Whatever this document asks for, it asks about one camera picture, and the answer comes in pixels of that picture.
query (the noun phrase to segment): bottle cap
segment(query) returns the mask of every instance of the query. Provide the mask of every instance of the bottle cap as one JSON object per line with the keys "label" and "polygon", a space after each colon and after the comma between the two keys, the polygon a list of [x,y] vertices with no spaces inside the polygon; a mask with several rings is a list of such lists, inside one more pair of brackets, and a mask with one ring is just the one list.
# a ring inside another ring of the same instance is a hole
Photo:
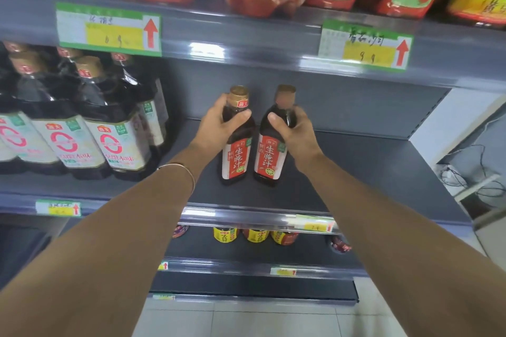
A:
{"label": "bottle cap", "polygon": [[83,56],[75,61],[79,76],[82,78],[96,78],[104,74],[100,59],[94,56]]}
{"label": "bottle cap", "polygon": [[9,59],[19,73],[30,75],[46,70],[38,53],[33,51],[11,53]]}
{"label": "bottle cap", "polygon": [[56,47],[58,49],[58,55],[61,57],[73,58],[81,57],[82,51],[75,48]]}
{"label": "bottle cap", "polygon": [[274,101],[282,110],[291,108],[295,104],[295,87],[289,84],[279,84]]}
{"label": "bottle cap", "polygon": [[111,52],[112,60],[116,61],[128,61],[132,58],[131,55],[128,55],[126,53],[119,53],[119,52]]}
{"label": "bottle cap", "polygon": [[7,51],[9,51],[10,53],[26,52],[30,50],[30,46],[28,44],[23,43],[3,42],[3,45],[5,46],[5,48],[7,48]]}
{"label": "bottle cap", "polygon": [[233,86],[227,97],[227,102],[232,107],[246,108],[249,105],[250,91],[244,86]]}

